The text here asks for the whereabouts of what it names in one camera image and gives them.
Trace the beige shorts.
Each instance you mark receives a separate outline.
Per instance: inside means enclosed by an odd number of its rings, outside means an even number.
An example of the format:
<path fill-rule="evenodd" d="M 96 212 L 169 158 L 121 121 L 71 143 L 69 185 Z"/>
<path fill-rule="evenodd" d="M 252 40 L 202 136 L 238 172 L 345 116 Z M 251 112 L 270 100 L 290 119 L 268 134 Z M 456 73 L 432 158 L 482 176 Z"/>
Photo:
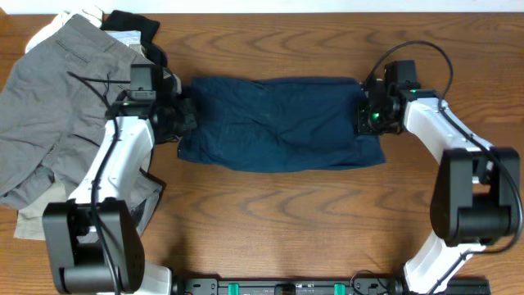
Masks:
<path fill-rule="evenodd" d="M 18 211 L 14 238 L 43 241 L 45 236 L 42 217 L 45 208 L 49 202 L 64 202 L 65 200 L 65 186 L 60 180 L 56 180 L 33 203 Z"/>

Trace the light blue garment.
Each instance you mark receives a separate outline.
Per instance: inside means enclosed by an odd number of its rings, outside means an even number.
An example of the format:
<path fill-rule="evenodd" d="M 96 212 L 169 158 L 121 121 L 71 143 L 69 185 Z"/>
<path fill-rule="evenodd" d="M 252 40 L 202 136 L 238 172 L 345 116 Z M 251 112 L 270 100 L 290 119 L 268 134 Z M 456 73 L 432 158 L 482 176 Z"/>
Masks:
<path fill-rule="evenodd" d="M 135 52 L 144 53 L 143 46 L 141 44 L 142 34 L 138 30 L 129 31 L 113 31 L 106 30 L 106 33 L 117 41 L 123 43 L 125 46 L 133 49 Z"/>

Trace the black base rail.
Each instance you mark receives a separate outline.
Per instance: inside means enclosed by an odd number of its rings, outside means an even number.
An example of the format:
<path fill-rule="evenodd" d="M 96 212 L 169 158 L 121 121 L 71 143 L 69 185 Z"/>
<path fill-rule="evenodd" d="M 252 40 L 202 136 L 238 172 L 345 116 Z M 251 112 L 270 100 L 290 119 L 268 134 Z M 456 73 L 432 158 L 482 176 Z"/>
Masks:
<path fill-rule="evenodd" d="M 270 281 L 176 279 L 180 295 L 409 295 L 398 279 L 360 277 L 350 280 Z"/>

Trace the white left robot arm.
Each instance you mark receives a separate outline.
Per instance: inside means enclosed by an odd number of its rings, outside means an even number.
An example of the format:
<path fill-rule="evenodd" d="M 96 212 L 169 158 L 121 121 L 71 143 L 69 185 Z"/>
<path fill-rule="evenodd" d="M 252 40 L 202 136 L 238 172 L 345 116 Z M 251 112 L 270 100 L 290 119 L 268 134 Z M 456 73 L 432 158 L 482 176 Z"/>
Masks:
<path fill-rule="evenodd" d="M 62 294 L 177 294 L 172 271 L 148 263 L 129 212 L 142 162 L 197 127 L 192 101 L 169 69 L 130 68 L 128 88 L 106 106 L 106 130 L 84 179 L 43 213 L 55 288 Z"/>

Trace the grey shorts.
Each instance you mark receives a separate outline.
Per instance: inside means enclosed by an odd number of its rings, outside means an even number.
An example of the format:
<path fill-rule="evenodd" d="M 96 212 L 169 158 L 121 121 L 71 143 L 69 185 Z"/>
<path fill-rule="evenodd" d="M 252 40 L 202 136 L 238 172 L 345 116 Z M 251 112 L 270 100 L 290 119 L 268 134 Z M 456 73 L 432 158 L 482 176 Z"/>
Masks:
<path fill-rule="evenodd" d="M 17 211 L 60 180 L 66 199 L 83 180 L 105 133 L 106 108 L 124 90 L 130 66 L 147 59 L 73 16 L 13 66 L 1 92 L 1 204 Z"/>

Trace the white garment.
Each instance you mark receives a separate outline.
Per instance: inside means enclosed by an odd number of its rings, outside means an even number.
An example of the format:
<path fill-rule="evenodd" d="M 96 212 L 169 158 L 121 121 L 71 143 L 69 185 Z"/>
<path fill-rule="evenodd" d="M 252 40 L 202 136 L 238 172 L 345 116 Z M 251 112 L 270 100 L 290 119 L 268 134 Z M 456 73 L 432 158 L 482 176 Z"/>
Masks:
<path fill-rule="evenodd" d="M 74 9 L 72 11 L 63 11 L 29 40 L 25 46 L 25 53 L 28 53 L 43 40 L 55 34 L 73 16 L 82 16 L 86 18 L 92 25 L 95 25 L 97 28 L 99 28 L 102 25 L 104 12 L 95 5 L 89 5 L 87 7 Z"/>

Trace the navy blue shorts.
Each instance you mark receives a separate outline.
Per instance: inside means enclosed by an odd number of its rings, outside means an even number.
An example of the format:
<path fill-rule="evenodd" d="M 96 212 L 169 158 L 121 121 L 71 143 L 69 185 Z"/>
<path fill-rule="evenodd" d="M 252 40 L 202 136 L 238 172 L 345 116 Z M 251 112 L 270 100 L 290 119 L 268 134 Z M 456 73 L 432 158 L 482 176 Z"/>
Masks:
<path fill-rule="evenodd" d="M 183 136 L 181 160 L 231 170 L 285 173 L 385 163 L 376 135 L 358 135 L 364 100 L 351 78 L 247 80 L 199 77 L 186 89 L 198 127 Z"/>

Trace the black garment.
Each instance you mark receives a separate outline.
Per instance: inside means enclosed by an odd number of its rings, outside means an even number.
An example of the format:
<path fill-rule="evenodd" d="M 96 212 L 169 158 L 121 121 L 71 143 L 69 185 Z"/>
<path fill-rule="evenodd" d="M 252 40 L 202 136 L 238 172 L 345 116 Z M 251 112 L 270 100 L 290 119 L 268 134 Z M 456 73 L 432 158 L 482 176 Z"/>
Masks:
<path fill-rule="evenodd" d="M 140 33 L 140 44 L 145 49 L 145 57 L 157 65 L 167 67 L 168 60 L 165 52 L 152 42 L 159 28 L 159 21 L 119 10 L 114 10 L 102 22 L 101 26 L 101 30 L 138 31 Z"/>

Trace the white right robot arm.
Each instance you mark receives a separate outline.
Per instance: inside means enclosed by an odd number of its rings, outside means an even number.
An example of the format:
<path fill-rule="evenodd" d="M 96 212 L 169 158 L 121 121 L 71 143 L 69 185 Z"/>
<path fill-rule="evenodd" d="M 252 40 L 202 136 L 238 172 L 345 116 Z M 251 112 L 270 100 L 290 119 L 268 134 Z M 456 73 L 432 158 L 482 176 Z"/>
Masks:
<path fill-rule="evenodd" d="M 357 134 L 415 135 L 439 164 L 430 205 L 432 231 L 382 294 L 488 294 L 485 279 L 455 279 L 477 255 L 496 255 L 517 244 L 523 230 L 520 157 L 477 137 L 443 96 L 424 89 L 413 61 L 393 61 L 384 77 L 361 84 Z"/>

